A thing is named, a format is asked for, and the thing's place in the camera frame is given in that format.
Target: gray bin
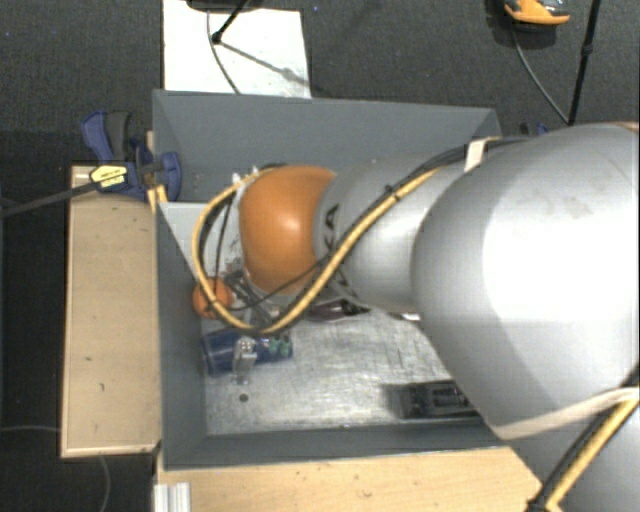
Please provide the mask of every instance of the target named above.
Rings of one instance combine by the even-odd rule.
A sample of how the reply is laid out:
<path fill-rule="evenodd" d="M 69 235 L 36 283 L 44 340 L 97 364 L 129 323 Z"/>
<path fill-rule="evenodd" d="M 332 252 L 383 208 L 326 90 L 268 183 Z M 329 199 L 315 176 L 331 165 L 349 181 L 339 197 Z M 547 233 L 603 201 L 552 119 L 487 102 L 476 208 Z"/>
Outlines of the gray bin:
<path fill-rule="evenodd" d="M 198 340 L 214 325 L 191 309 L 185 249 L 194 211 L 234 171 L 304 162 L 339 173 L 371 158 L 438 153 L 498 135 L 492 110 L 167 91 L 154 93 L 153 109 L 156 154 L 177 151 L 184 168 L 180 203 L 162 205 L 157 215 L 167 469 L 500 444 L 475 417 L 393 414 L 394 390 L 448 374 L 421 331 L 381 311 L 331 326 L 301 322 L 292 334 L 293 360 L 254 368 L 246 386 L 209 377 Z"/>

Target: white paper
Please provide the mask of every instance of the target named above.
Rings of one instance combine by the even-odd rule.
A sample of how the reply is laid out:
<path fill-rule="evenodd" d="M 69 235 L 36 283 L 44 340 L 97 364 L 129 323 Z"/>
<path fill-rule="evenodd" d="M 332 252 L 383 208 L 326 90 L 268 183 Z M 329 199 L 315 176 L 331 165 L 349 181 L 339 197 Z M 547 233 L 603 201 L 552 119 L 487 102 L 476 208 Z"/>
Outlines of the white paper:
<path fill-rule="evenodd" d="M 184 0 L 163 0 L 163 4 L 165 89 L 233 93 L 212 54 L 207 15 Z M 211 33 L 227 17 L 212 13 Z M 311 97 L 299 12 L 255 9 L 241 13 L 222 42 L 218 56 L 240 93 Z"/>

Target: robotic arm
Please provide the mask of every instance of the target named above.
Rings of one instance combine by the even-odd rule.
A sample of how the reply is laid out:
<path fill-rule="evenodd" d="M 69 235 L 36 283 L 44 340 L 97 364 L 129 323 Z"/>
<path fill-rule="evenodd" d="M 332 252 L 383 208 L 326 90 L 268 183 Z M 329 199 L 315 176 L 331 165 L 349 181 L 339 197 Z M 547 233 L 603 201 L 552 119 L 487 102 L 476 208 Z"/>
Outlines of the robotic arm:
<path fill-rule="evenodd" d="M 606 450 L 561 484 L 572 487 L 565 510 L 631 510 L 640 501 L 637 130 L 494 141 L 475 167 L 462 149 L 338 175 L 250 174 L 212 200 L 194 231 L 206 302 L 260 335 L 287 328 L 327 289 L 419 315 L 462 391 L 543 481 L 558 480 L 561 455 L 621 403 Z M 205 226 L 239 194 L 244 278 L 276 305 L 255 322 L 225 307 L 229 290 L 207 281 L 201 263 Z M 554 487 L 548 510 L 568 490 Z"/>

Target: yellow object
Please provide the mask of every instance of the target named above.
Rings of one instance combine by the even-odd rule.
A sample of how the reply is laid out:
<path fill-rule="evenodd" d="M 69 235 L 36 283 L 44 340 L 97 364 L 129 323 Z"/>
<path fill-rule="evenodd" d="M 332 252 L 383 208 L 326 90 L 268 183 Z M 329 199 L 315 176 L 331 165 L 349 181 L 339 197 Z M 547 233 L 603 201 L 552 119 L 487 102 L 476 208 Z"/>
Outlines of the yellow object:
<path fill-rule="evenodd" d="M 522 23 L 533 23 L 536 25 L 562 25 L 569 21 L 569 15 L 554 16 L 538 0 L 518 0 L 520 10 L 512 9 L 508 3 L 504 4 L 504 9 L 509 15 Z"/>

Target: black carpet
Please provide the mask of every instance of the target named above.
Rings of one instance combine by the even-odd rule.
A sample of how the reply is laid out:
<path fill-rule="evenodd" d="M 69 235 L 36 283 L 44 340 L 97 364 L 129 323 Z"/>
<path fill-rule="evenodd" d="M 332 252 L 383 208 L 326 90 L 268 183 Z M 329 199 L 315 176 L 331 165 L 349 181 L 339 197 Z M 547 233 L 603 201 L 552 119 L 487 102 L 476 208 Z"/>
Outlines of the black carpet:
<path fill-rule="evenodd" d="M 568 25 L 519 33 L 532 68 L 568 113 L 590 2 L 571 2 Z M 563 123 L 518 59 L 493 0 L 265 0 L 300 8 L 312 91 L 341 97 L 495 108 L 503 130 Z M 603 2 L 578 122 L 638 120 L 640 4 Z M 89 158 L 78 123 L 98 108 L 151 126 L 162 85 L 160 0 L 0 3 L 0 184 L 26 201 L 67 186 Z M 59 426 L 66 208 L 5 222 L 2 425 Z M 62 462 L 50 432 L 0 436 L 0 512 L 99 510 L 98 460 Z M 108 457 L 107 510 L 150 508 L 151 457 Z"/>

